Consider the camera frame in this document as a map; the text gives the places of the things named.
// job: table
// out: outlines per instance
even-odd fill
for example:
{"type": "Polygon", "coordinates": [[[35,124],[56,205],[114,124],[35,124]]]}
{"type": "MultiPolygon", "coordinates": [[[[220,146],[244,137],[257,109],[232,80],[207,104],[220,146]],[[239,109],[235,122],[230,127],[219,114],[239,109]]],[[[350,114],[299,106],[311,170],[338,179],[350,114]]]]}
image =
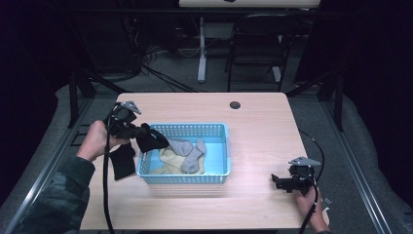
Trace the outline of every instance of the table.
{"type": "MultiPolygon", "coordinates": [[[[179,7],[181,8],[317,8],[320,0],[236,0],[234,2],[224,0],[179,0],[179,7]]],[[[198,68],[198,82],[204,83],[206,80],[207,70],[207,55],[205,44],[205,22],[204,18],[200,20],[200,64],[198,68]]],[[[279,68],[273,67],[275,80],[280,80],[279,68]]]]}
{"type": "MultiPolygon", "coordinates": [[[[280,93],[122,94],[142,111],[140,123],[226,123],[232,171],[221,185],[151,185],[137,175],[113,180],[109,211],[115,229],[200,230],[299,228],[294,196],[276,189],[271,174],[289,177],[288,161],[306,156],[288,100],[280,93]],[[232,109],[230,102],[241,104],[232,109]]],[[[132,142],[135,151],[138,147],[132,142]]],[[[107,229],[102,165],[94,165],[82,229],[107,229]]]]}

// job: cable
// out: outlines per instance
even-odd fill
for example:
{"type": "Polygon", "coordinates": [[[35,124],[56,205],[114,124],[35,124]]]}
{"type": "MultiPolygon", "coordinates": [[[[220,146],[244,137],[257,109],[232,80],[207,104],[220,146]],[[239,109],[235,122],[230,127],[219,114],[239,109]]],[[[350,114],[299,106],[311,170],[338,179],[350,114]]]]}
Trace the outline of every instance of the cable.
{"type": "Polygon", "coordinates": [[[316,178],[316,181],[319,181],[319,178],[321,177],[322,171],[324,170],[324,161],[325,161],[324,152],[322,151],[321,146],[319,146],[319,144],[316,142],[316,140],[315,140],[312,136],[304,133],[304,132],[303,132],[302,130],[300,130],[300,129],[298,129],[298,131],[299,131],[300,133],[302,133],[303,135],[309,137],[310,140],[316,145],[316,147],[319,149],[319,152],[321,153],[321,168],[319,169],[319,175],[318,175],[317,178],[316,178]]]}
{"type": "Polygon", "coordinates": [[[161,79],[162,81],[166,82],[168,86],[170,86],[170,88],[176,92],[176,90],[173,88],[177,88],[180,89],[182,91],[188,92],[188,93],[206,93],[207,91],[201,90],[201,89],[196,89],[190,86],[187,86],[185,84],[180,83],[179,81],[167,76],[164,73],[161,73],[159,71],[156,71],[154,69],[152,69],[151,67],[142,64],[142,67],[145,68],[149,73],[155,75],[156,77],[158,77],[159,79],[161,79]]]}
{"type": "Polygon", "coordinates": [[[106,145],[104,148],[104,156],[103,156],[103,209],[104,209],[104,216],[106,218],[107,227],[109,228],[109,232],[114,234],[115,231],[113,230],[112,221],[110,219],[109,213],[109,206],[108,206],[108,187],[107,187],[107,171],[109,165],[109,154],[110,154],[110,134],[109,130],[112,128],[110,118],[112,116],[113,109],[110,111],[107,117],[107,135],[106,135],[106,145]]]}

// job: camouflage sleeve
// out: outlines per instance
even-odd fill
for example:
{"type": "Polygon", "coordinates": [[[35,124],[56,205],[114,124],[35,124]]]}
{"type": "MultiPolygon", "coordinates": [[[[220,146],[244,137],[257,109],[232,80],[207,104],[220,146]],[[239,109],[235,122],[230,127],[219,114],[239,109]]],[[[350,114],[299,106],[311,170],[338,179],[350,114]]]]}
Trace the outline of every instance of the camouflage sleeve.
{"type": "Polygon", "coordinates": [[[80,157],[68,159],[21,220],[19,233],[79,231],[93,174],[91,162],[80,157]]]}

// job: person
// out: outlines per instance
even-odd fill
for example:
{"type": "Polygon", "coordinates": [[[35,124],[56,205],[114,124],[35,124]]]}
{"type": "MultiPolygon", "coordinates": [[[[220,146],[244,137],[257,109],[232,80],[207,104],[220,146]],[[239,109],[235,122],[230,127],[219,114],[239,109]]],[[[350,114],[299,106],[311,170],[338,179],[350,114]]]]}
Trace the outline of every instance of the person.
{"type": "MultiPolygon", "coordinates": [[[[104,154],[107,132],[104,123],[96,120],[76,156],[70,157],[54,174],[49,186],[28,210],[18,226],[18,233],[77,233],[89,203],[89,184],[94,174],[93,161],[104,154]]],[[[110,148],[129,143],[129,139],[110,137],[110,148]]],[[[306,215],[315,199],[315,190],[306,196],[296,193],[302,215],[306,215]]],[[[317,233],[329,233],[322,218],[321,206],[310,219],[317,233]]]]}
{"type": "MultiPolygon", "coordinates": [[[[298,210],[302,216],[306,216],[311,206],[314,204],[316,198],[316,190],[312,186],[310,187],[307,194],[304,196],[300,191],[294,190],[295,200],[297,202],[298,210]]],[[[319,200],[317,202],[316,210],[310,218],[310,225],[313,227],[314,231],[318,234],[328,234],[330,228],[322,217],[322,206],[321,206],[321,195],[319,192],[319,200]]]]}

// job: human hand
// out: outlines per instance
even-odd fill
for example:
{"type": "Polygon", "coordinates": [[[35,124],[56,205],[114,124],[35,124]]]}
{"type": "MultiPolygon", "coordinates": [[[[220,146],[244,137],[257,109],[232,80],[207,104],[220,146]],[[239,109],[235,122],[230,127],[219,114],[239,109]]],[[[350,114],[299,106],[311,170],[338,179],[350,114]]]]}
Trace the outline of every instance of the human hand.
{"type": "MultiPolygon", "coordinates": [[[[310,187],[307,194],[304,196],[300,191],[294,191],[295,199],[297,201],[298,210],[302,216],[306,216],[309,212],[311,206],[314,204],[316,199],[316,190],[312,186],[310,187]]],[[[321,193],[319,192],[316,210],[310,218],[310,224],[314,228],[316,233],[321,231],[330,231],[330,228],[325,223],[322,217],[322,206],[321,206],[321,193]]]]}
{"type": "MultiPolygon", "coordinates": [[[[89,127],[88,134],[83,140],[83,143],[77,152],[77,156],[90,162],[94,161],[98,156],[104,154],[106,138],[107,132],[104,123],[100,120],[94,121],[89,127]]],[[[127,144],[129,142],[129,139],[114,138],[113,136],[110,136],[109,147],[113,148],[115,145],[127,144]]]]}

